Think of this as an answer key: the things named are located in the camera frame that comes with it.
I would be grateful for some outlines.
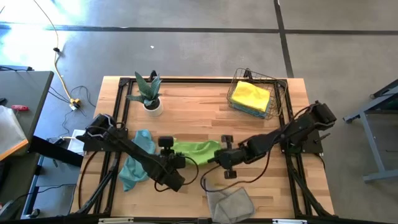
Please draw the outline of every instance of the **gray towel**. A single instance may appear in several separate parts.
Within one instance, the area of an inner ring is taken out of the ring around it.
[[[207,180],[206,189],[214,190]],[[243,187],[232,193],[222,190],[206,194],[213,222],[236,223],[250,218],[255,212],[254,205]]]

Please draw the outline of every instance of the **green cloth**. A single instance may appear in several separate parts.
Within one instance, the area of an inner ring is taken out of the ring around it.
[[[207,142],[179,142],[174,139],[175,152],[182,152],[184,156],[191,157],[198,165],[206,164],[208,159],[214,157],[214,152],[221,149],[218,141]]]

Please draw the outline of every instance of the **metal basket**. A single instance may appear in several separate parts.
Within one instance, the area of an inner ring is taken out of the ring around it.
[[[238,81],[245,81],[251,83],[257,87],[263,88],[270,92],[269,102],[266,109],[266,112],[257,111],[253,108],[249,108],[247,106],[238,105],[234,101],[231,100],[232,94],[235,91],[236,85]],[[277,87],[285,86],[286,88],[278,88],[275,89],[275,83]],[[255,116],[271,119],[274,116],[280,115],[282,112],[282,105],[284,102],[285,94],[287,89],[287,83],[283,80],[278,80],[276,78],[269,77],[267,75],[263,75],[257,72],[250,71],[250,69],[238,68],[235,71],[234,78],[232,79],[231,86],[228,90],[227,100],[228,106],[239,109],[248,113],[251,113]],[[275,91],[279,91],[280,97],[275,97]]]

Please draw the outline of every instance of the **butcher block tabletop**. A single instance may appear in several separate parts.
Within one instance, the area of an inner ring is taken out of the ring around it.
[[[95,116],[99,113],[112,115],[119,79],[120,77],[104,77]],[[288,78],[287,83],[293,112],[296,113],[309,105],[304,80]],[[234,137],[234,146],[236,146],[237,142],[250,136],[269,133],[279,128],[278,117],[269,120],[261,119],[230,108],[226,101],[229,86],[230,83],[162,83],[159,92],[162,94],[160,98],[164,105],[164,111],[160,116],[149,117],[141,103],[135,101],[130,103],[126,124],[129,129],[129,138],[133,139],[136,131],[140,129],[149,130],[156,144],[159,136],[173,136],[179,141],[215,140],[221,142],[221,135],[231,134]],[[127,88],[124,89],[118,121],[121,120],[123,113],[126,92]],[[139,94],[136,84],[133,85],[132,92],[133,95]],[[91,153],[88,152],[84,157],[78,183]],[[308,188],[325,210],[333,214],[322,161],[312,154],[302,154],[302,157]],[[119,170],[121,170],[126,158],[127,154],[122,153]],[[104,152],[99,152],[87,166],[81,184],[81,204],[89,199],[98,186],[103,159]],[[224,179],[224,169],[221,168],[210,172],[206,178],[217,188],[223,188],[237,180],[252,180],[262,172],[265,164],[266,157],[252,164],[240,164],[234,167],[238,173],[237,179]],[[206,193],[200,187],[200,177],[215,165],[200,166],[200,173],[196,181],[190,185],[182,186],[178,192],[172,190],[156,192],[152,179],[139,182],[133,189],[124,192],[122,182],[117,179],[111,216],[210,217]],[[186,168],[178,171],[186,180],[190,180],[195,176],[196,169],[187,164]],[[244,187],[253,201],[256,213],[252,218],[294,217],[286,161],[279,145],[275,145],[271,150],[271,159],[266,173],[257,181],[251,184],[238,184],[232,187],[230,191],[239,187]],[[105,207],[108,189],[109,184],[104,190],[100,212],[103,212]],[[304,211],[302,193],[298,186],[297,189],[300,208],[301,211]],[[71,212],[77,210],[78,190],[75,191]]]

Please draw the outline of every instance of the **potted plant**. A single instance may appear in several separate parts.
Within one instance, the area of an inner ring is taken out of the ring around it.
[[[136,72],[136,81],[140,95],[128,95],[127,99],[141,102],[149,116],[159,116],[163,112],[163,104],[159,98],[159,88],[162,80],[157,75],[149,86],[144,78]]]

